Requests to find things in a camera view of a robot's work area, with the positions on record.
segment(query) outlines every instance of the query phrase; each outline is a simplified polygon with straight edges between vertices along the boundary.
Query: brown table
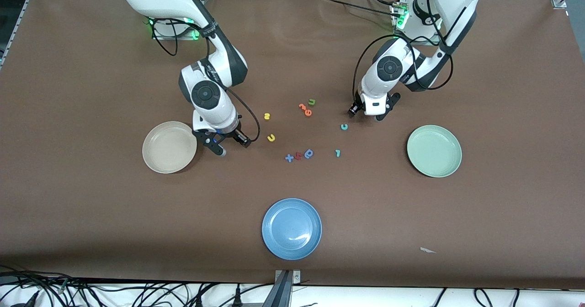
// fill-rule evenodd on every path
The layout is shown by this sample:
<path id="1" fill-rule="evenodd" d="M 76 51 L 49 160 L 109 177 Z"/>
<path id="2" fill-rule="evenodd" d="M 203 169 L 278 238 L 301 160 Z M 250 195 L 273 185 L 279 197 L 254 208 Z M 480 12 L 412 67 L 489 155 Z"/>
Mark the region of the brown table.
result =
<path id="1" fill-rule="evenodd" d="M 200 148 L 188 169 L 160 175 L 142 142 L 161 122 L 190 122 L 177 78 L 205 43 L 180 41 L 169 57 L 124 0 L 31 0 L 0 71 L 0 261 L 108 278 L 265 282 L 299 268 L 311 284 L 583 288 L 585 66 L 564 11 L 481 0 L 451 82 L 397 86 L 403 98 L 374 122 L 345 111 L 357 58 L 390 32 L 387 17 L 328 0 L 207 6 L 249 64 L 234 90 L 271 119 L 249 149 L 225 143 L 221 159 Z M 447 178 L 407 159 L 425 124 L 462 145 Z M 309 160 L 284 159 L 308 148 Z M 324 226 L 300 261 L 261 237 L 266 210 L 292 196 Z"/>

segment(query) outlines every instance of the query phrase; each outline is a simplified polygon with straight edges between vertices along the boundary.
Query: beige plate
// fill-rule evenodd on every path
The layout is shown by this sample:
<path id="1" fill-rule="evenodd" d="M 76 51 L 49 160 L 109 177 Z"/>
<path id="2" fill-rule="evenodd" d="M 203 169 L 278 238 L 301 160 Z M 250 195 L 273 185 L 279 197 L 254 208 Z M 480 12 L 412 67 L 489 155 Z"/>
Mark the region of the beige plate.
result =
<path id="1" fill-rule="evenodd" d="M 186 167 L 196 151 L 197 139 L 191 128 L 175 121 L 153 128 L 142 145 L 146 165 L 161 174 L 172 174 Z"/>

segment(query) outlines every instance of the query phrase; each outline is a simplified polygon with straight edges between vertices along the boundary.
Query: green plate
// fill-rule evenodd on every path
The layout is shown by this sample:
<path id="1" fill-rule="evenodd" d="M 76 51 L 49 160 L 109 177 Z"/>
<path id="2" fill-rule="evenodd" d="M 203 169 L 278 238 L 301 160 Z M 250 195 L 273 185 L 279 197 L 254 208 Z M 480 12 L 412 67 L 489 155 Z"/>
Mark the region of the green plate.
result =
<path id="1" fill-rule="evenodd" d="M 449 130 L 422 126 L 408 137 L 408 158 L 423 174 L 441 178 L 453 174 L 461 164 L 461 145 Z"/>

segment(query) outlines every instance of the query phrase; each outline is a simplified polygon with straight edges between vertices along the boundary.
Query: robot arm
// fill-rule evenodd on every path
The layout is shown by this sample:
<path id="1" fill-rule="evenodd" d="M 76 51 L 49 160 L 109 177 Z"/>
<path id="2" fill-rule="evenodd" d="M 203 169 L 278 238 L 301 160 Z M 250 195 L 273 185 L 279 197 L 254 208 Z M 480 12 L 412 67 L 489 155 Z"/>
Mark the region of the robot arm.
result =
<path id="1" fill-rule="evenodd" d="M 379 49 L 360 82 L 356 102 L 349 113 L 353 115 L 362 109 L 366 115 L 382 120 L 399 99 L 399 94 L 389 94 L 399 81 L 411 91 L 428 90 L 472 27 L 477 1 L 406 0 L 409 13 L 414 15 L 401 30 L 404 38 L 389 40 Z M 426 57 L 410 45 L 418 37 L 432 38 L 438 34 L 435 26 L 441 22 L 445 24 L 447 34 L 441 37 L 439 48 L 432 57 Z"/>
<path id="2" fill-rule="evenodd" d="M 229 42 L 200 0 L 126 0 L 138 13 L 157 19 L 190 18 L 215 52 L 181 70 L 179 87 L 193 104 L 193 134 L 217 155 L 225 155 L 223 139 L 234 138 L 248 147 L 251 139 L 240 131 L 240 115 L 226 91 L 243 82 L 247 63 Z M 219 141 L 213 137 L 220 135 Z"/>

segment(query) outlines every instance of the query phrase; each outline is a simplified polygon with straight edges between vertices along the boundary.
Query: blue plate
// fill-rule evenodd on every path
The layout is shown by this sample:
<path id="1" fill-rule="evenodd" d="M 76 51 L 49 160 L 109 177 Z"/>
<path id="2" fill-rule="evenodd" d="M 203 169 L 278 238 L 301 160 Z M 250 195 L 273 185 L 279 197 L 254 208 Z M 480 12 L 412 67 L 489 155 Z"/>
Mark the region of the blue plate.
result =
<path id="1" fill-rule="evenodd" d="M 274 203 L 262 221 L 262 238 L 276 257 L 299 260 L 315 251 L 321 240 L 321 219 L 317 210 L 301 199 Z"/>

